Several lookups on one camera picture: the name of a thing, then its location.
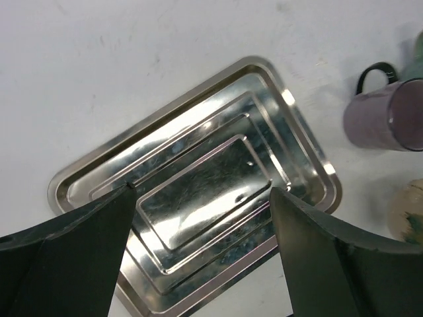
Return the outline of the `teal glazed mug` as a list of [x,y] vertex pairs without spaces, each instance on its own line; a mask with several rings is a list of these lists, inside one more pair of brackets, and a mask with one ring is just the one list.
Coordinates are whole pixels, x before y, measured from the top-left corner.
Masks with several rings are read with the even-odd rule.
[[401,80],[403,81],[422,78],[422,39],[423,33],[420,32],[414,43],[412,60],[401,73]]

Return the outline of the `mauve cylindrical mug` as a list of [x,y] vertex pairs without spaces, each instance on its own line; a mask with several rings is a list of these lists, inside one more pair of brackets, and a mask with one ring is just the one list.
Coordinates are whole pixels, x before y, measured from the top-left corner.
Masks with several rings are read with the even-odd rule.
[[[364,93],[371,71],[380,71],[387,84]],[[363,149],[422,151],[422,79],[401,81],[386,62],[369,66],[360,75],[356,94],[343,115],[348,140]]]

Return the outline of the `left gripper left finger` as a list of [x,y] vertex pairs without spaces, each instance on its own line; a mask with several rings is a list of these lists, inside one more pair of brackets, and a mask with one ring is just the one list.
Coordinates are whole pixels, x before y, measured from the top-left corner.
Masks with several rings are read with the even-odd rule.
[[126,184],[1,237],[1,315],[107,316],[136,199]]

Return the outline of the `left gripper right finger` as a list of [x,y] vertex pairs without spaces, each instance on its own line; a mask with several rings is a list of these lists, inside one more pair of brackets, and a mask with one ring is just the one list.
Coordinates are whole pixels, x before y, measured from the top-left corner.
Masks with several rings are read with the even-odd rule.
[[295,316],[421,316],[422,248],[360,229],[272,188]]

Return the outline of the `cream beige mug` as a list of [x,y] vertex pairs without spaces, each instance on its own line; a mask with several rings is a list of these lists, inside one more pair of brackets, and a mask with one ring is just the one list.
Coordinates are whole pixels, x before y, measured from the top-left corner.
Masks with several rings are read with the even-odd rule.
[[409,182],[394,195],[387,225],[397,240],[422,245],[422,179]]

